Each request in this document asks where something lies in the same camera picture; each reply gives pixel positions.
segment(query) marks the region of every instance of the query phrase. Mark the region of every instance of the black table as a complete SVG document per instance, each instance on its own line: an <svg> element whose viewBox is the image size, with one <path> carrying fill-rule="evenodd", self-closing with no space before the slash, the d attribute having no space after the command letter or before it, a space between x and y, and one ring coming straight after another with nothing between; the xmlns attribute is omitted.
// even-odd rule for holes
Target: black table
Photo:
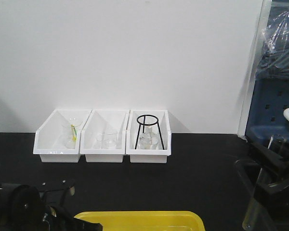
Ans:
<svg viewBox="0 0 289 231"><path fill-rule="evenodd" d="M234 163L248 145L236 135L173 134L167 164L42 163L34 134L0 133L0 182L76 180L66 208L83 211L189 210L206 231L241 231L249 194Z"/></svg>

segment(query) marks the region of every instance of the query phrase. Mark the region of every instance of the blue plastic crate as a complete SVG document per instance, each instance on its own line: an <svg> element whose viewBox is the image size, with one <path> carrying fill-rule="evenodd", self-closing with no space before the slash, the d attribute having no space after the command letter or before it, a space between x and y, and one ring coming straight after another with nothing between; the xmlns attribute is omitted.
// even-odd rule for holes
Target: blue plastic crate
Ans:
<svg viewBox="0 0 289 231"><path fill-rule="evenodd" d="M246 136L267 145L272 135L289 141L289 122L283 111L289 108L289 80L260 79L256 81Z"/></svg>

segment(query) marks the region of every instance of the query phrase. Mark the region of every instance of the clear plastic wrap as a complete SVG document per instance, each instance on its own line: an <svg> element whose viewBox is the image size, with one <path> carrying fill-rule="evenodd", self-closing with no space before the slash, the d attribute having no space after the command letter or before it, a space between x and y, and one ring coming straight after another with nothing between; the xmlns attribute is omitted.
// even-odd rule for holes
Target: clear plastic wrap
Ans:
<svg viewBox="0 0 289 231"><path fill-rule="evenodd" d="M256 79L289 79L289 9L274 7L270 18L263 30L263 56Z"/></svg>

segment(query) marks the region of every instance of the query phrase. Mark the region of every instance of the yellow tray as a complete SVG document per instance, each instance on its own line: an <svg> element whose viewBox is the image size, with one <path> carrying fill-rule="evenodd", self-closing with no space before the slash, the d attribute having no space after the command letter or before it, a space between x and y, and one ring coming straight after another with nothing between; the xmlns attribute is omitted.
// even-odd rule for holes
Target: yellow tray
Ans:
<svg viewBox="0 0 289 231"><path fill-rule="evenodd" d="M205 231L188 211L83 212L75 218L101 223L103 231Z"/></svg>

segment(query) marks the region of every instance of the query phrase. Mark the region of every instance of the white plastic bin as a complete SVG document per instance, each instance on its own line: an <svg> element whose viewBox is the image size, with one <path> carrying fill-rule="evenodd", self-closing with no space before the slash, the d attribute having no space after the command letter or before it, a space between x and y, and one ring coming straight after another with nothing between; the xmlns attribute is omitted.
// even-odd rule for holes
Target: white plastic bin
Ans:
<svg viewBox="0 0 289 231"><path fill-rule="evenodd" d="M141 115L154 115L159 120L159 126L164 143L164 150L162 149L161 141L159 139L155 150L135 149L136 139L139 124L137 117ZM146 117L146 123L154 123L153 118ZM158 126L152 126L153 132L159 135ZM126 135L126 154L130 155L132 163L166 163L167 156L171 155L171 129L169 125L168 111L147 111L147 110L131 110L127 135Z"/></svg>
<svg viewBox="0 0 289 231"><path fill-rule="evenodd" d="M80 153L87 162L121 163L129 110L94 110L81 134Z"/></svg>
<svg viewBox="0 0 289 231"><path fill-rule="evenodd" d="M78 162L81 131L90 112L55 109L35 133L33 154L42 162Z"/></svg>

